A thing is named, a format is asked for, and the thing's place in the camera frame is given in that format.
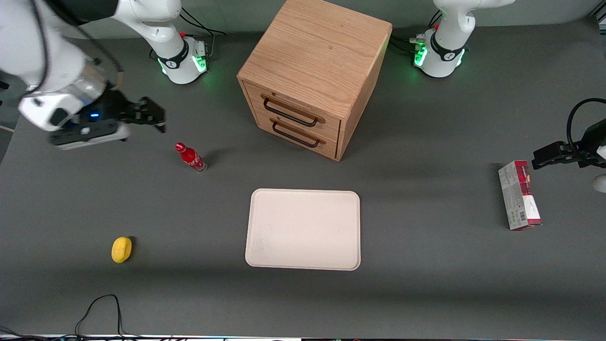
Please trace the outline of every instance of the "drawer handle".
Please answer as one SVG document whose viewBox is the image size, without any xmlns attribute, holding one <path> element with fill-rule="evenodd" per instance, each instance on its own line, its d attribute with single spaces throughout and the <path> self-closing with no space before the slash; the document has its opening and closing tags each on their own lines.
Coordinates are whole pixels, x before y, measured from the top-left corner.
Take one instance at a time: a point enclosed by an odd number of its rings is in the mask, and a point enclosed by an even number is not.
<svg viewBox="0 0 606 341">
<path fill-rule="evenodd" d="M 316 142 L 314 144 L 311 144 L 309 142 L 303 141 L 300 138 L 294 137 L 293 135 L 287 134 L 285 132 L 281 132 L 280 130 L 276 129 L 277 125 L 278 125 L 278 122 L 274 121 L 273 126 L 271 127 L 273 129 L 273 131 L 275 131 L 276 133 L 282 135 L 283 137 L 287 137 L 287 138 L 289 138 L 291 140 L 295 140 L 295 141 L 297 141 L 298 143 L 301 143 L 304 146 L 308 146 L 309 148 L 315 148 L 315 147 L 318 146 L 318 143 L 320 143 L 320 140 L 316 140 Z"/>
<path fill-rule="evenodd" d="M 299 120 L 299 119 L 298 119 L 298 118 L 296 118 L 296 117 L 292 117 L 292 116 L 290 116 L 290 115 L 289 115 L 289 114 L 287 114 L 287 113 L 281 112 L 280 110 L 274 109 L 274 108 L 272 108 L 272 107 L 268 106 L 268 105 L 267 105 L 267 103 L 269 103 L 269 98 L 267 98 L 267 97 L 266 97 L 266 98 L 265 98 L 265 101 L 263 101 L 263 106 L 264 106 L 264 107 L 265 107 L 267 110 L 269 110 L 269 111 L 271 111 L 271 112 L 273 112 L 273 113 L 277 113 L 278 115 L 280 115 L 280 116 L 282 116 L 282 117 L 284 117 L 284 118 L 288 118 L 288 119 L 289 119 L 289 120 L 291 120 L 291 121 L 295 121 L 295 122 L 297 122 L 297 123 L 299 123 L 299 124 L 302 124 L 302 125 L 304 125 L 305 127 L 310 127 L 310 128 L 311 128 L 311 127 L 315 126 L 315 125 L 316 125 L 316 123 L 318 123 L 318 118 L 317 118 L 317 117 L 313 119 L 313 122 L 308 123 L 308 122 L 305 122 L 305 121 L 303 121 L 303 120 Z"/>
</svg>

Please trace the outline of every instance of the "wooden cabinet top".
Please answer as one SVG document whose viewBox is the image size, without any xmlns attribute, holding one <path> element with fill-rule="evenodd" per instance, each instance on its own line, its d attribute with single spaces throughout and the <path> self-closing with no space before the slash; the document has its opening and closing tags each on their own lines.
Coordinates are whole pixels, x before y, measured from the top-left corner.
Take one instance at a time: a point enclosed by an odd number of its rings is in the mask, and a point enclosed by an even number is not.
<svg viewBox="0 0 606 341">
<path fill-rule="evenodd" d="M 238 77 L 346 118 L 390 33 L 329 2 L 287 0 Z"/>
</svg>

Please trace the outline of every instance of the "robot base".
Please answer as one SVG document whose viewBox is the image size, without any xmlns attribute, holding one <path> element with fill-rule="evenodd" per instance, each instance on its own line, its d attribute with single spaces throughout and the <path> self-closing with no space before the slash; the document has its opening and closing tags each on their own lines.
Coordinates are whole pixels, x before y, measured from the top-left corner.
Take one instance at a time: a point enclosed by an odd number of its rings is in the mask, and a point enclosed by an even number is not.
<svg viewBox="0 0 606 341">
<path fill-rule="evenodd" d="M 430 29 L 424 33 L 418 34 L 417 40 L 423 42 L 429 42 L 431 35 L 434 34 L 435 30 Z M 455 56 L 451 61 L 443 61 L 431 44 L 423 43 L 421 50 L 415 54 L 415 60 L 413 65 L 423 70 L 425 74 L 435 78 L 443 78 L 449 76 L 457 66 L 461 65 L 461 58 L 465 50 L 463 50 L 458 56 Z"/>
<path fill-rule="evenodd" d="M 162 67 L 162 72 L 176 84 L 188 84 L 196 80 L 207 70 L 206 46 L 204 41 L 197 41 L 191 37 L 185 37 L 184 40 L 189 45 L 189 55 L 183 60 L 178 69 L 169 69 Z"/>
</svg>

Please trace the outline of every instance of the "product box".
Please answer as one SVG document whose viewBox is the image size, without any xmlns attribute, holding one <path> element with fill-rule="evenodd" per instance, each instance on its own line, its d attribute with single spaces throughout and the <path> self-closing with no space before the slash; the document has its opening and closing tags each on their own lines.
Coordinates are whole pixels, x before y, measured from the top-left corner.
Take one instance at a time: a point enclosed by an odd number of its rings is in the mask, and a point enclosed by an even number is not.
<svg viewBox="0 0 606 341">
<path fill-rule="evenodd" d="M 513 161 L 499 169 L 499 179 L 501 179 L 509 229 L 521 231 L 540 225 L 541 216 L 530 190 L 528 162 Z"/>
</svg>

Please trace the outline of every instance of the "gray wall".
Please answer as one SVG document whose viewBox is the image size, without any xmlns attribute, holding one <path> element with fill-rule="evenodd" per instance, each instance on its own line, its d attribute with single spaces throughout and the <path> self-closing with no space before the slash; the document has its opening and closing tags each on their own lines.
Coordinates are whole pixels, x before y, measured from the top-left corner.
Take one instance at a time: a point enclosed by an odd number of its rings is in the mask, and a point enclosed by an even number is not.
<svg viewBox="0 0 606 341">
<path fill-rule="evenodd" d="M 426 24 L 436 11 L 431 0 L 329 0 L 391 22 L 394 27 Z M 264 31 L 284 0 L 182 0 L 183 7 L 207 27 L 227 32 Z M 493 10 L 475 12 L 479 26 L 560 24 L 587 15 L 600 0 L 517 0 Z M 180 31 L 196 33 L 181 20 Z M 112 19 L 84 26 L 97 38 L 136 36 Z"/>
</svg>

